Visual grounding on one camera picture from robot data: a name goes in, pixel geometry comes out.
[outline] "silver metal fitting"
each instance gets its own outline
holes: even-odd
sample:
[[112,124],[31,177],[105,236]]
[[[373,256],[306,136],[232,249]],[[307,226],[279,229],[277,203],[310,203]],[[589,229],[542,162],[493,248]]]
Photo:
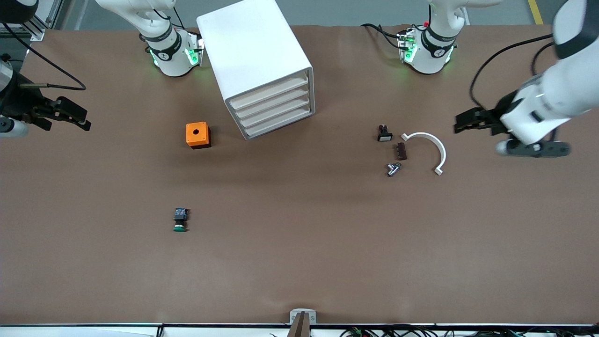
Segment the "silver metal fitting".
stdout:
[[387,169],[389,169],[387,176],[392,177],[401,169],[401,163],[387,164]]

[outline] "white box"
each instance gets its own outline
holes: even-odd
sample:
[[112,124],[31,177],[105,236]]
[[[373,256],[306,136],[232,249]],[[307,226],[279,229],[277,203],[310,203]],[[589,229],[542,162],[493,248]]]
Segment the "white box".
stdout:
[[275,0],[198,17],[220,93],[246,139],[314,114],[310,61]]

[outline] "orange block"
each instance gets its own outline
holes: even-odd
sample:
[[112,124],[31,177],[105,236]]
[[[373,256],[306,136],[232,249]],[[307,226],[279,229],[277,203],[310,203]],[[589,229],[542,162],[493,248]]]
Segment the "orange block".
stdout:
[[186,127],[187,145],[192,149],[204,149],[210,143],[210,128],[206,122],[189,123]]

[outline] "white curved handle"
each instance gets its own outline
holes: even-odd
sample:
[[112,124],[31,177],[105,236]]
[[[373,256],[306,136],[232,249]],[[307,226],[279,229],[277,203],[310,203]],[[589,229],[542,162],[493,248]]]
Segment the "white curved handle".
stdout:
[[435,173],[437,173],[438,175],[441,175],[443,173],[441,166],[443,166],[443,164],[445,164],[445,159],[447,158],[447,152],[445,151],[445,146],[443,145],[443,143],[439,140],[439,138],[435,137],[434,135],[432,135],[430,133],[413,133],[409,136],[407,134],[401,135],[401,138],[403,138],[406,141],[412,137],[426,138],[426,139],[430,140],[431,142],[435,143],[435,145],[437,145],[437,147],[439,148],[439,152],[441,153],[441,162],[435,168]]

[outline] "yellow floor line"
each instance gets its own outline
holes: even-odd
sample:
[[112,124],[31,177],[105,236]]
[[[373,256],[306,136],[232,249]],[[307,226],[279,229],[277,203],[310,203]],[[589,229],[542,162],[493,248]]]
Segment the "yellow floor line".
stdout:
[[537,25],[542,25],[543,18],[541,17],[541,12],[539,12],[539,6],[537,6],[537,1],[528,0],[528,5],[530,6],[530,11],[533,13],[534,23]]

